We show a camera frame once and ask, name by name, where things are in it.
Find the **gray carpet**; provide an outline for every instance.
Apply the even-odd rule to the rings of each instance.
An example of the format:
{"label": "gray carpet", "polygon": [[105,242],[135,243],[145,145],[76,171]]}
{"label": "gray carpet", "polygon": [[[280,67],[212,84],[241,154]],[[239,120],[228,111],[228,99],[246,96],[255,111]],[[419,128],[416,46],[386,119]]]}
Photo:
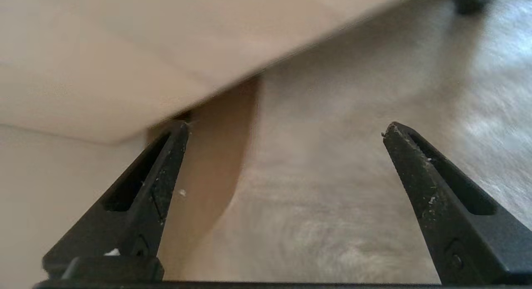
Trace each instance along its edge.
{"label": "gray carpet", "polygon": [[264,73],[230,205],[183,278],[437,283],[382,144],[415,128],[532,227],[532,0],[409,0]]}

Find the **floor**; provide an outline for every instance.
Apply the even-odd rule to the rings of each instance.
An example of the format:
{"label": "floor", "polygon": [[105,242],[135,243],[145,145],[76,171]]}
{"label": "floor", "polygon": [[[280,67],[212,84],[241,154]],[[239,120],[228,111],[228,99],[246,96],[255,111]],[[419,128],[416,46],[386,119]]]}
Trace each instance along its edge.
{"label": "floor", "polygon": [[473,17],[409,0],[272,66],[232,199],[165,277],[439,282],[382,144],[392,121],[532,228],[531,38],[532,0]]}

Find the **white wall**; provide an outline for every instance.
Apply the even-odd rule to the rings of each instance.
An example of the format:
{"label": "white wall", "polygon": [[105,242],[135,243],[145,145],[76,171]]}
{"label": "white wall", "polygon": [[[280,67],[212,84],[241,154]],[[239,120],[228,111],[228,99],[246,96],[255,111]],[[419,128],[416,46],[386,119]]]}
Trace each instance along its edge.
{"label": "white wall", "polygon": [[46,278],[42,256],[142,151],[0,125],[0,289]]}

